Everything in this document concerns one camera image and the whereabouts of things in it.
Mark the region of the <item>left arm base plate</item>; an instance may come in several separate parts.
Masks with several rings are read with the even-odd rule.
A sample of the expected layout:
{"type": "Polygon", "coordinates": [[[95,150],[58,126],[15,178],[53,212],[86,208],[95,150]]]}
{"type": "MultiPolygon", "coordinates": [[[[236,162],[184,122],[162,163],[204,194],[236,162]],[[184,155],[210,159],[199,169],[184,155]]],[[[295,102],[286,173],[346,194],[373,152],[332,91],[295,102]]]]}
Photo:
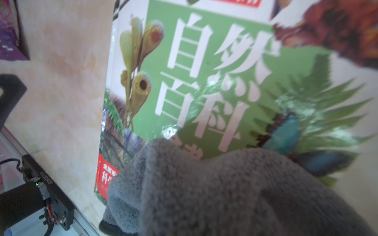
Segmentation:
{"type": "Polygon", "coordinates": [[[22,156],[22,167],[20,169],[24,181],[33,182],[39,188],[45,206],[48,208],[48,215],[53,219],[53,222],[68,231],[74,220],[75,206],[72,201],[31,155],[22,156]]]}

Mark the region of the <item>grey microfibre cloth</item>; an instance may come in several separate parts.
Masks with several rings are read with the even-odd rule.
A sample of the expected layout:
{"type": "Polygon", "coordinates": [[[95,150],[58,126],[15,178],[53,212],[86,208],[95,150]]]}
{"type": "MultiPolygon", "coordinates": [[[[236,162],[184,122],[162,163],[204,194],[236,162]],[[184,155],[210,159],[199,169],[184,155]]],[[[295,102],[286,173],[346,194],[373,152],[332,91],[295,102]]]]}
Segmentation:
{"type": "Polygon", "coordinates": [[[338,194],[286,157],[248,148],[199,161],[149,142],[110,182],[109,236],[373,236],[338,194]]]}

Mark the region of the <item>red green book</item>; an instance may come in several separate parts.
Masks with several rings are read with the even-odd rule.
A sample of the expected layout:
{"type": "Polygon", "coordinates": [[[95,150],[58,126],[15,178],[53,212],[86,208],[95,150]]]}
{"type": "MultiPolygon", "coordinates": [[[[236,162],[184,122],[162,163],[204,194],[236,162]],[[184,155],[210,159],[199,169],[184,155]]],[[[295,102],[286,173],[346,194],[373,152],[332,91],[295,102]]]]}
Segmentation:
{"type": "Polygon", "coordinates": [[[95,193],[149,141],[265,148],[333,186],[378,140],[377,1],[116,1],[95,193]]]}

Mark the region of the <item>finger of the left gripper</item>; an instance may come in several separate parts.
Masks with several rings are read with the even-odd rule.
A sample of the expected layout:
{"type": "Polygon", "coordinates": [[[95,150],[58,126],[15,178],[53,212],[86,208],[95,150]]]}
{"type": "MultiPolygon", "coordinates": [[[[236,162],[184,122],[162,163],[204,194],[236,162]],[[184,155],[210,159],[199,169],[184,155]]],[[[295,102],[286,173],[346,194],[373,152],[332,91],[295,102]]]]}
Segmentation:
{"type": "Polygon", "coordinates": [[[1,128],[9,114],[27,91],[23,82],[12,74],[1,74],[1,128]]]}

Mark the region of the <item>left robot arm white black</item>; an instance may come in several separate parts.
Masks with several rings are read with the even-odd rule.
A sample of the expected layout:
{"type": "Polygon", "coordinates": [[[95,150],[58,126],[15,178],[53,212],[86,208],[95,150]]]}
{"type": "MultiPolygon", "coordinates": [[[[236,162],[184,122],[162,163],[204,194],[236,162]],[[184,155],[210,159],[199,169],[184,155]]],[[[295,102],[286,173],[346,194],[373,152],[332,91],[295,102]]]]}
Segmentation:
{"type": "MultiPolygon", "coordinates": [[[[27,91],[22,81],[12,74],[1,75],[1,128],[11,111],[27,91]]],[[[27,183],[1,195],[1,235],[44,206],[38,189],[27,183]]]]}

